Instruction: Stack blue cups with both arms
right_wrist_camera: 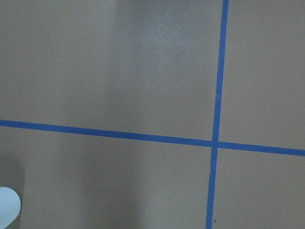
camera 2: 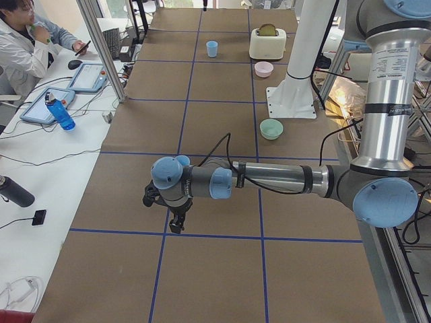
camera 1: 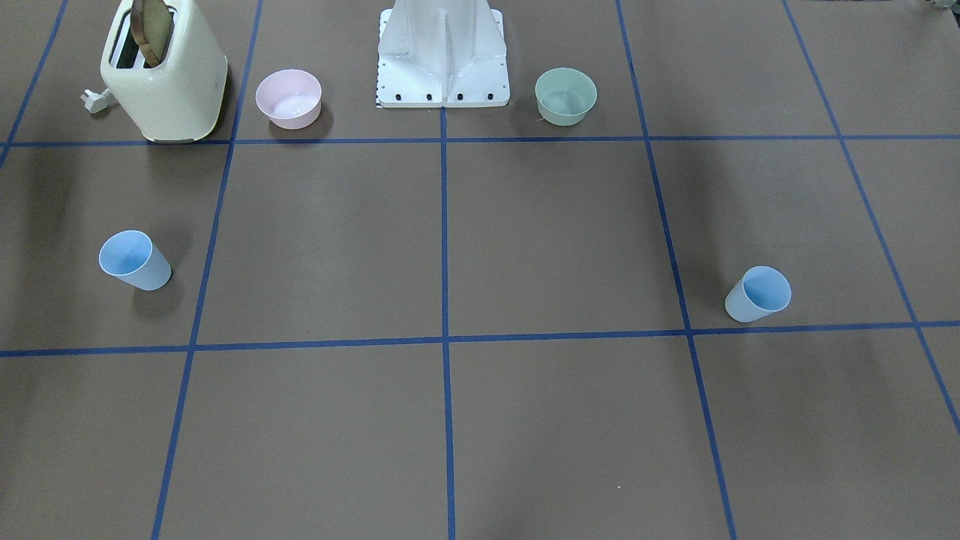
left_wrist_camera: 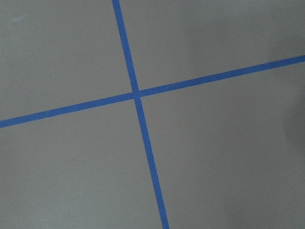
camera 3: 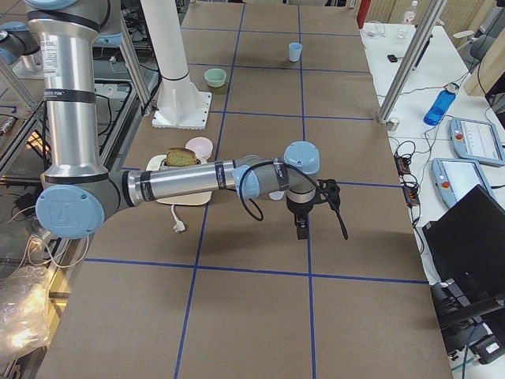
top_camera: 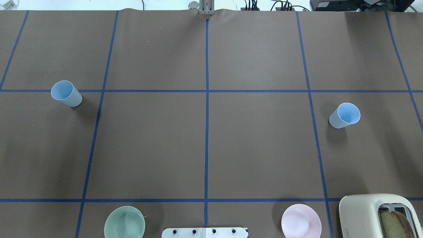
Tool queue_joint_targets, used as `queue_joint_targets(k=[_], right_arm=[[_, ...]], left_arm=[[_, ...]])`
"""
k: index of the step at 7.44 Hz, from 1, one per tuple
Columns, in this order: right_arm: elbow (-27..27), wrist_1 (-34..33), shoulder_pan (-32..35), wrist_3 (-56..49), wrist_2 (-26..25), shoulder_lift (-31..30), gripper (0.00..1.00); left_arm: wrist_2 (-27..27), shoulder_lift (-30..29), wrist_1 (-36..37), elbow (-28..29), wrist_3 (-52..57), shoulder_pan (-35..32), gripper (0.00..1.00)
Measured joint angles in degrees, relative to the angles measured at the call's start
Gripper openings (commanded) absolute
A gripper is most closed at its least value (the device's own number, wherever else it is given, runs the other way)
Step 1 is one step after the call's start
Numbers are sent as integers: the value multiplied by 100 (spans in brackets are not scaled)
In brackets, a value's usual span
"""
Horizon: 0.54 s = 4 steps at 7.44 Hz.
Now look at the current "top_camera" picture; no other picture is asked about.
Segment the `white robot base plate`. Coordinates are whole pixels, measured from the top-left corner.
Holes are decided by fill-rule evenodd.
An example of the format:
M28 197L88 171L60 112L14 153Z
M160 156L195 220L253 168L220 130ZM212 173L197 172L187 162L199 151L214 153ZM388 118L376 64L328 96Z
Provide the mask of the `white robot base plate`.
M199 227L166 228L162 238L248 238L249 232L243 227Z

